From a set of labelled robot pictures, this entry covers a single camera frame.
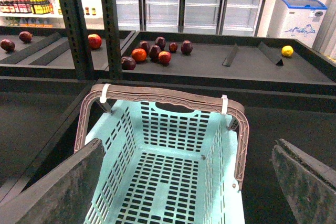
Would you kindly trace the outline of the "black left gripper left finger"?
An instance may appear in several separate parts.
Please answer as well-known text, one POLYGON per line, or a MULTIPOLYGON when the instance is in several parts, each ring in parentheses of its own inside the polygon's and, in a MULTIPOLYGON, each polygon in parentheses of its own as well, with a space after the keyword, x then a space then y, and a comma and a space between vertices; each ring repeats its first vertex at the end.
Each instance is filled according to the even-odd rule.
POLYGON ((1 206, 1 223, 84 223, 104 157, 95 138, 1 206))

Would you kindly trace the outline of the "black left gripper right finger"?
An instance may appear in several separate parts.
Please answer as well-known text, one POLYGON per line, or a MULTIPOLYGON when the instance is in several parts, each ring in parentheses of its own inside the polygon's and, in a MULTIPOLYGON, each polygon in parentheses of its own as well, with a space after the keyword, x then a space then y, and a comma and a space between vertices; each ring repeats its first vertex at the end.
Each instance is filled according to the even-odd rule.
POLYGON ((297 223, 335 223, 335 170, 284 139, 272 149, 275 173, 297 223))

